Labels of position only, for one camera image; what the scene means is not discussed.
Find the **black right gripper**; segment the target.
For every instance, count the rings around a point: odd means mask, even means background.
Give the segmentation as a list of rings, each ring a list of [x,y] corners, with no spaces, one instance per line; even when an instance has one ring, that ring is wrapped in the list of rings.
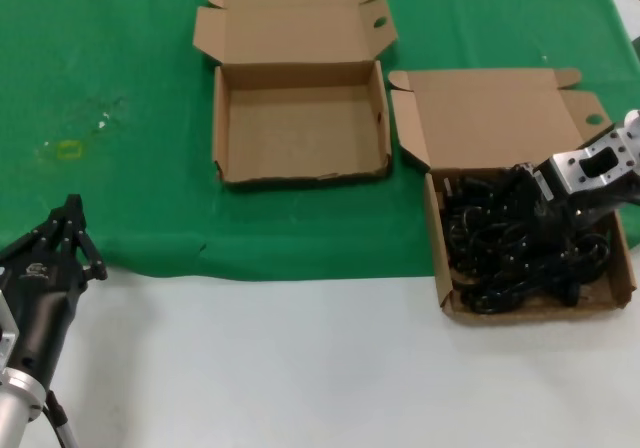
[[[617,180],[603,187],[568,194],[558,183],[538,180],[537,241],[561,244],[593,227],[621,205],[639,204],[639,181]]]

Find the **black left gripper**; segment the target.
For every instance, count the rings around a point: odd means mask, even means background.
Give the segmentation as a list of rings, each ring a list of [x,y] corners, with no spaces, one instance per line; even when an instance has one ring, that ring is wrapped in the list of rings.
[[[84,269],[77,250],[86,259]],[[19,331],[7,366],[49,383],[86,281],[108,277],[87,233],[82,198],[69,195],[43,223],[3,248],[1,260],[1,291]]]

